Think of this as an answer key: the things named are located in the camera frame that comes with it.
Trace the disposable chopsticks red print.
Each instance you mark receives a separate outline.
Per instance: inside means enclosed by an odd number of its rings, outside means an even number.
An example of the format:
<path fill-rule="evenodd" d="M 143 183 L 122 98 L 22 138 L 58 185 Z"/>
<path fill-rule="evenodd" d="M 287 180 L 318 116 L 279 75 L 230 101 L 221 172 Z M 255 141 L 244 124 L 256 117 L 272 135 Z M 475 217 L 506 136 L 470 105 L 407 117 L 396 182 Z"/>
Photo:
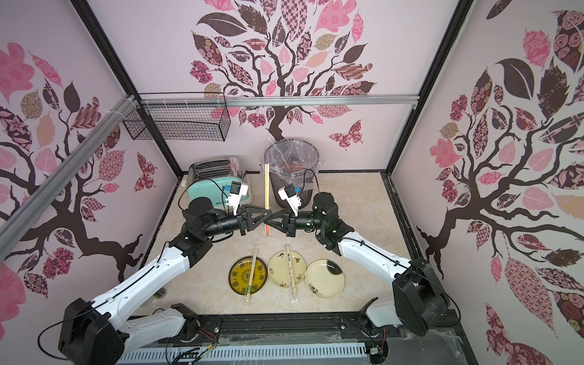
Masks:
<path fill-rule="evenodd" d="M 265 183 L 265 209 L 270 210 L 270 166 L 264 164 L 264 183 Z M 271 236 L 270 226 L 266 225 L 266 237 Z"/>

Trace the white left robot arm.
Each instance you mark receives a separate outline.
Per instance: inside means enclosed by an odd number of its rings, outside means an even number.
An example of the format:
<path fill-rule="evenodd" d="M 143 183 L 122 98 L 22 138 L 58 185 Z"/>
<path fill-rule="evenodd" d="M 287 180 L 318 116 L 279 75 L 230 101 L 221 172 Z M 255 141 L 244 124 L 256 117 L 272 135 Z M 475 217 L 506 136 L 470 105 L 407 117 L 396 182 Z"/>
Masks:
<path fill-rule="evenodd" d="M 161 254 L 130 278 L 91 301 L 77 299 L 65 309 L 58 349 L 74 364 L 115 364 L 125 354 L 160 339 L 195 339 L 200 323 L 184 304 L 159 314 L 129 319 L 165 284 L 190 270 L 221 234 L 254 231 L 271 216 L 269 209 L 246 206 L 240 214 L 214 208 L 197 198 L 183 211 L 185 223 Z"/>

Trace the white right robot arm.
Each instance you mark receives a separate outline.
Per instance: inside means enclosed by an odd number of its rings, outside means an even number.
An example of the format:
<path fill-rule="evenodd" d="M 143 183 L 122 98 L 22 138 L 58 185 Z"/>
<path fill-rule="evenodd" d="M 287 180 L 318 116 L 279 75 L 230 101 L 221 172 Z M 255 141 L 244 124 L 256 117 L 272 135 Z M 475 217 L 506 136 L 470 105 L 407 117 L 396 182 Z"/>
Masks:
<path fill-rule="evenodd" d="M 295 237 L 296 231 L 313 231 L 316 240 L 329 251 L 350 259 L 392 286 L 393 299 L 370 300 L 361 310 L 368 325 L 382 328 L 402 325 L 417 336 L 425 336 L 437 325 L 450 306 L 450 297 L 429 262 L 411 261 L 366 240 L 339 217 L 331 193 L 318 193 L 312 211 L 301 211 L 301 194 L 292 187 L 278 190 L 288 208 L 272 214 L 266 225 Z"/>

